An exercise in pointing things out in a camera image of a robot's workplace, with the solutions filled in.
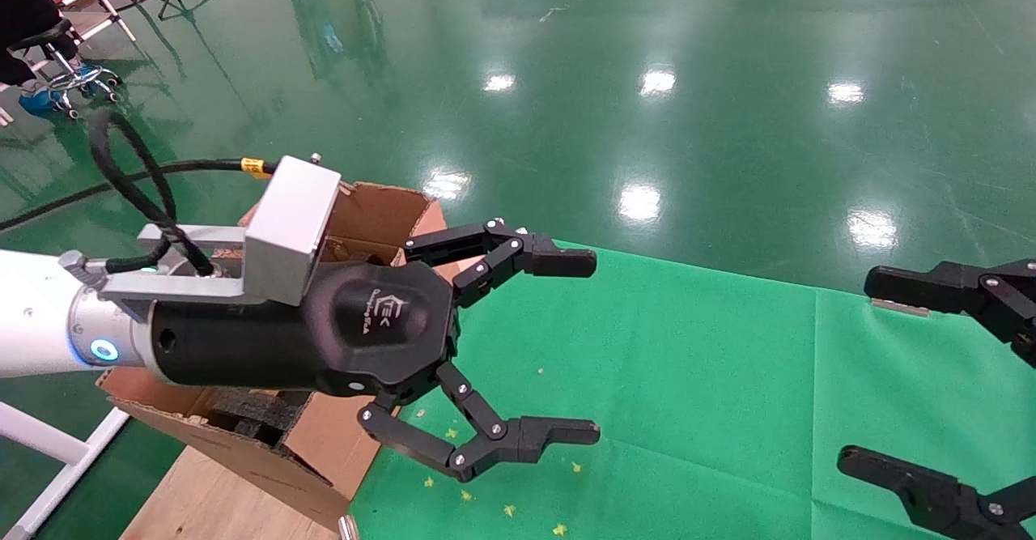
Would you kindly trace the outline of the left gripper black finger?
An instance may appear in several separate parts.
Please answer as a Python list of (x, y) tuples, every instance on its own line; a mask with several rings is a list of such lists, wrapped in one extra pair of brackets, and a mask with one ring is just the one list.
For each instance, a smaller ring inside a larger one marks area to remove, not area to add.
[(435, 371), (435, 383), (464, 415), (476, 434), (459, 447), (393, 415), (395, 400), (378, 393), (359, 411), (359, 426), (373, 440), (461, 483), (499, 463), (537, 463), (551, 444), (593, 445), (601, 437), (591, 419), (519, 417), (502, 419), (451, 363)]
[(563, 249), (554, 239), (507, 226), (501, 219), (412, 236), (404, 243), (408, 262), (437, 267), (473, 260), (452, 278), (452, 300), (469, 308), (518, 272), (533, 277), (589, 278), (598, 256), (588, 249)]

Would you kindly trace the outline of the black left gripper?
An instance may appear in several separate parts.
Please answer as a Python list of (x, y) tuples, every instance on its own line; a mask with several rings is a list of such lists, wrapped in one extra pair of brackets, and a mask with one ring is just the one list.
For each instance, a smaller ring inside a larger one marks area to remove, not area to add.
[(411, 403), (456, 353), (454, 288), (429, 266), (323, 263), (299, 305), (159, 301), (156, 370), (173, 383)]

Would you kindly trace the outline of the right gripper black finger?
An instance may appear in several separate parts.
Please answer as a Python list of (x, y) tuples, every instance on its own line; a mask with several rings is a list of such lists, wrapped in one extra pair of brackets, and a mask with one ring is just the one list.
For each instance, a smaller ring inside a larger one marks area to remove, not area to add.
[(943, 261), (926, 272), (876, 266), (867, 274), (864, 293), (933, 312), (966, 314), (1035, 366), (1033, 261), (992, 267)]
[(1025, 522), (1035, 514), (1035, 478), (981, 495), (943, 471), (845, 445), (841, 474), (899, 498), (911, 524), (949, 539), (1033, 539)]

